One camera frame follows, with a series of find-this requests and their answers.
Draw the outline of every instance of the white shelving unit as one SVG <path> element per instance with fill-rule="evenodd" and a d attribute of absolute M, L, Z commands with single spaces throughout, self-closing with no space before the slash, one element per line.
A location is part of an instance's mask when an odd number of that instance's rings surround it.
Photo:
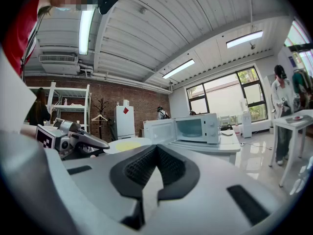
<path fill-rule="evenodd" d="M 55 87 L 55 82 L 51 82 L 50 87 L 42 87 L 48 96 L 47 109 L 50 111 L 53 97 L 58 97 L 58 102 L 54 105 L 54 111 L 57 112 L 57 117 L 61 118 L 61 112 L 81 112 L 84 113 L 84 124 L 81 124 L 87 132 L 90 133 L 90 105 L 91 93 L 89 92 L 89 85 L 86 89 L 76 88 L 60 88 Z M 29 87 L 29 89 L 36 93 L 40 87 Z M 65 98 L 84 98 L 84 105 L 62 105 L 63 97 Z"/>

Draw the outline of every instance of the brick wall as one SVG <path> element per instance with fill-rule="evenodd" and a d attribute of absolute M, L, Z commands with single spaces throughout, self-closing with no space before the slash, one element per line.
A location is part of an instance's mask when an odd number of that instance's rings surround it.
<path fill-rule="evenodd" d="M 124 86 L 119 84 L 94 81 L 90 79 L 76 79 L 76 78 L 63 78 L 63 77 L 26 77 L 27 86 L 50 86 L 51 82 L 56 82 L 57 87 L 68 88 L 81 88 L 85 89 L 87 84 L 90 84 L 89 89 L 92 93 L 91 96 L 91 115 L 90 119 L 96 117 L 98 109 L 94 105 L 99 106 L 98 100 L 104 98 L 105 101 L 109 101 L 104 109 L 104 117 L 114 119 L 114 108 L 116 102 L 120 105 L 123 104 L 123 100 L 127 99 L 130 102 L 130 106 L 134 107 L 134 123 L 135 134 L 141 137 L 140 129 L 143 129 L 143 121 L 156 120 L 157 107 L 162 106 L 168 113 L 170 113 L 170 104 L 168 95 L 160 94 L 140 88 Z M 68 98 L 67 104 L 85 104 L 82 99 Z M 56 113 L 52 114 L 52 120 L 56 117 Z M 84 123 L 83 113 L 61 113 L 61 118 L 76 122 L 80 121 Z M 91 122 L 90 132 L 99 137 L 99 126 L 97 122 Z M 107 122 L 103 122 L 102 125 L 102 139 L 110 142 L 111 134 Z"/>

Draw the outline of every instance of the ceiling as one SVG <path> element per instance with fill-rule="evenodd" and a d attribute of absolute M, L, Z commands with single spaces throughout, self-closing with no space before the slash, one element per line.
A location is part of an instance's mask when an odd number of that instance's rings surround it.
<path fill-rule="evenodd" d="M 95 12 L 89 54 L 79 55 L 98 73 L 167 88 L 226 63 L 283 46 L 290 16 L 280 0 L 119 0 L 104 16 Z M 78 54 L 81 12 L 54 9 L 40 25 L 27 72 L 43 72 L 38 55 Z M 263 37 L 230 49 L 226 42 L 262 30 Z M 189 59 L 195 64 L 162 76 Z"/>

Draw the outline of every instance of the microwave oven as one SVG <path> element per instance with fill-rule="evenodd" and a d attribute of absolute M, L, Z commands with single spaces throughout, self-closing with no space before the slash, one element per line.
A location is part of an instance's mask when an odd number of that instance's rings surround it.
<path fill-rule="evenodd" d="M 143 122 L 145 138 L 152 144 L 175 140 L 219 143 L 219 121 L 216 113 Z"/>

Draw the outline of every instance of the window frame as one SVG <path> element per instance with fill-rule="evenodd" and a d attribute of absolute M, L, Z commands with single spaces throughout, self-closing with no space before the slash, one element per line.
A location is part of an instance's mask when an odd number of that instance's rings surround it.
<path fill-rule="evenodd" d="M 245 70 L 247 71 L 247 70 L 250 70 L 250 69 L 254 69 L 254 70 L 255 70 L 255 73 L 256 73 L 256 75 L 257 75 L 258 80 L 257 80 L 257 81 L 252 81 L 252 82 L 249 82 L 249 83 L 242 84 L 238 73 L 239 73 L 239 72 L 243 72 L 243 71 L 245 71 Z M 212 79 L 212 80 L 208 80 L 208 81 L 203 82 L 203 83 L 200 83 L 200 84 L 198 84 L 198 85 L 195 85 L 195 86 L 186 88 L 190 111 L 192 110 L 192 108 L 191 108 L 191 102 L 192 102 L 192 101 L 195 101 L 195 100 L 199 100 L 199 99 L 203 99 L 203 98 L 204 98 L 204 99 L 205 99 L 205 103 L 206 103 L 207 113 L 210 113 L 210 107 L 209 107 L 209 103 L 208 103 L 208 100 L 207 100 L 207 96 L 206 96 L 206 91 L 205 91 L 204 84 L 206 84 L 206 83 L 208 83 L 208 82 L 211 82 L 211 81 L 214 81 L 214 80 L 217 80 L 217 79 L 220 79 L 220 78 L 223 78 L 223 77 L 226 77 L 226 76 L 229 76 L 229 75 L 232 75 L 232 74 L 236 74 L 236 75 L 237 75 L 237 78 L 238 78 L 239 84 L 240 84 L 240 86 L 241 86 L 241 90 L 242 90 L 243 96 L 244 96 L 244 98 L 245 98 L 246 100 L 247 100 L 247 98 L 246 98 L 245 87 L 252 86 L 252 85 L 256 85 L 256 84 L 259 84 L 259 85 L 260 85 L 260 89 L 261 89 L 261 93 L 262 93 L 262 98 L 263 98 L 263 100 L 262 100 L 262 101 L 259 101 L 259 102 L 254 102 L 254 103 L 248 104 L 248 108 L 253 107 L 253 106 L 258 106 L 258 105 L 265 105 L 266 118 L 265 118 L 265 119 L 260 119 L 260 120 L 255 120 L 255 121 L 252 121 L 252 122 L 255 123 L 255 122 L 267 120 L 267 119 L 268 119 L 268 106 L 267 106 L 267 102 L 266 102 L 266 100 L 265 100 L 264 89 L 263 89 L 263 87 L 262 87 L 262 83 L 261 83 L 261 80 L 260 80 L 260 76 L 259 76 L 259 74 L 258 74 L 258 72 L 257 72 L 257 70 L 255 69 L 254 66 L 251 66 L 251 67 L 249 67 L 249 68 L 245 68 L 245 69 L 243 69 L 243 70 L 238 70 L 238 71 L 232 72 L 232 73 L 230 73 L 230 74 L 226 74 L 226 75 L 224 75 L 224 76 L 220 76 L 220 77 L 218 77 L 218 78 L 215 78 L 215 79 Z M 199 85 L 202 85 L 204 95 L 197 96 L 197 97 L 193 97 L 193 98 L 189 99 L 188 90 L 191 89 L 191 88 L 193 88 L 193 87 L 199 86 Z"/>

